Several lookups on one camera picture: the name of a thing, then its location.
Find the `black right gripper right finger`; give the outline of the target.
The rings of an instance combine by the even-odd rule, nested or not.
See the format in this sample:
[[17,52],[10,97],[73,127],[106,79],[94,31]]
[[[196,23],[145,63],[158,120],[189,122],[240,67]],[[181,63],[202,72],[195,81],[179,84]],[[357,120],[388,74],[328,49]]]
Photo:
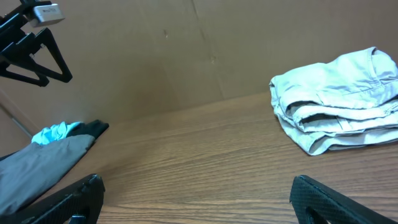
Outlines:
[[289,200],[300,224],[397,224],[307,175],[294,178]]

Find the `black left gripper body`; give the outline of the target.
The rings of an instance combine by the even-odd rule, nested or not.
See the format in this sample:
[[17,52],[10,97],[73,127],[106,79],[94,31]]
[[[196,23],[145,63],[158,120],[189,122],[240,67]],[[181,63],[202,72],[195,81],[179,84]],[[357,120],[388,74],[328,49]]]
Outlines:
[[26,36],[21,28],[35,19],[34,8],[51,4],[51,1],[21,1],[21,5],[1,18],[1,63],[7,61],[4,51]]

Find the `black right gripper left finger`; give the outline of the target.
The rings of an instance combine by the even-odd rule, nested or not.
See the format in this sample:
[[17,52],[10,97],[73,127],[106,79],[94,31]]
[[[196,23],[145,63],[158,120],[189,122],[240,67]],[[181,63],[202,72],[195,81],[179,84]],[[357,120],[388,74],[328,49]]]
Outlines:
[[1,218],[1,224],[96,224],[104,193],[102,178],[90,174],[17,213]]

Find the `beige khaki shorts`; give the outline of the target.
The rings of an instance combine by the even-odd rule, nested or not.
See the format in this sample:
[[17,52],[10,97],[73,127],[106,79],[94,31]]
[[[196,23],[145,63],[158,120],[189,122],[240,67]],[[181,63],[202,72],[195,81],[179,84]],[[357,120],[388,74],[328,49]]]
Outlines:
[[397,140],[397,65],[376,47],[277,75],[271,105],[307,154]]

